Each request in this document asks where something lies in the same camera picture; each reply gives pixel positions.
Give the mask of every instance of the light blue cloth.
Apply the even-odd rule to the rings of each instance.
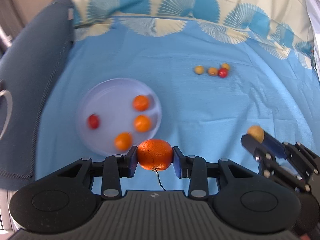
[[[227,78],[196,75],[196,65],[231,66]],[[77,42],[42,114],[36,155],[39,179],[81,157],[102,161],[76,132],[75,113],[92,87],[112,78],[144,82],[158,95],[163,119],[156,138],[179,146],[184,155],[208,162],[229,158],[257,171],[258,164],[240,143],[253,124],[279,141],[300,141],[320,153],[320,88],[316,73],[304,68],[294,51],[274,57],[256,40],[240,44],[217,41],[196,21],[164,37],[142,36],[118,18],[109,32]],[[173,167],[160,173],[168,190],[188,189]],[[100,192],[99,182],[93,191]],[[137,167],[134,178],[121,179],[126,189],[160,190],[151,171]],[[214,179],[210,192],[216,191]]]

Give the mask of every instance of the red cherry tomato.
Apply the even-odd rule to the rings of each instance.
[[[95,130],[100,125],[99,117],[96,114],[92,114],[88,117],[88,126],[91,130]]]
[[[224,77],[228,76],[228,70],[226,68],[221,68],[218,71],[218,75],[219,75],[219,77],[224,78]]]

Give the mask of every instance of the patterned fabric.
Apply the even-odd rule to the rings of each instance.
[[[279,141],[299,141],[320,152],[319,80],[299,60],[309,56],[309,43],[297,44],[298,59],[296,50],[272,46],[274,40],[286,42],[286,35],[267,39],[187,19],[120,16],[108,21],[89,27],[87,37],[74,44],[46,102],[37,178],[82,157],[104,160],[80,139],[76,113],[92,87],[119,77],[137,79],[158,95],[163,117],[155,138],[179,146],[185,155],[196,154],[208,162],[228,158],[257,172],[257,162],[240,143],[253,124]],[[251,39],[253,35],[259,41]],[[196,65],[219,68],[224,62],[231,66],[224,79],[193,70]],[[176,178],[173,166],[161,172],[161,182],[169,190],[188,190],[189,181]],[[123,192],[161,189],[156,176],[140,165],[133,179],[121,179],[121,186]],[[216,193],[214,179],[209,190]],[[99,194],[101,179],[95,178],[93,191]]]
[[[196,20],[201,30],[218,41],[238,44],[254,39],[279,59],[286,59],[293,49],[301,65],[312,68],[313,32],[304,0],[73,1],[74,25],[91,25],[81,39],[109,31],[111,16],[123,16],[123,25],[154,37],[183,31],[183,19]]]

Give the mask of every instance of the orange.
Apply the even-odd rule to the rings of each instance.
[[[126,151],[132,146],[132,136],[128,132],[122,132],[114,140],[115,147],[119,151]]]
[[[160,139],[150,139],[138,146],[137,158],[141,167],[150,171],[166,170],[173,158],[169,143]]]
[[[208,74],[210,76],[216,76],[216,75],[218,75],[218,69],[215,67],[210,67],[210,68],[208,68]]]
[[[136,96],[132,101],[133,109],[137,111],[146,111],[149,108],[149,98],[143,95]]]
[[[133,121],[137,132],[147,132],[151,129],[152,122],[146,115],[138,115]]]
[[[247,134],[250,134],[253,138],[255,138],[259,143],[262,143],[264,139],[264,130],[258,126],[253,125],[247,130]]]

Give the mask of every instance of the stitched seam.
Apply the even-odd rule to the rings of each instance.
[[[41,119],[41,113],[44,108],[44,104],[46,102],[46,99],[49,95],[49,88],[50,88],[52,80],[57,72],[57,67],[60,65],[60,62],[62,60],[62,54],[66,51],[66,47],[69,42],[70,42],[70,36],[67,37],[67,39],[64,43],[64,46],[59,53],[58,61],[49,76],[49,80],[44,88],[44,92],[41,97],[41,101],[40,101],[38,112],[37,112],[36,122],[35,122],[35,128],[33,130],[32,142],[31,142],[31,144],[32,144],[32,146],[31,146],[31,168],[30,168],[29,174],[19,174],[19,173],[15,173],[15,172],[9,172],[9,171],[6,171],[6,170],[0,168],[0,176],[7,177],[10,179],[21,179],[21,180],[30,180],[34,176],[36,143],[37,143],[38,128],[39,128],[39,123],[40,123],[40,119]]]

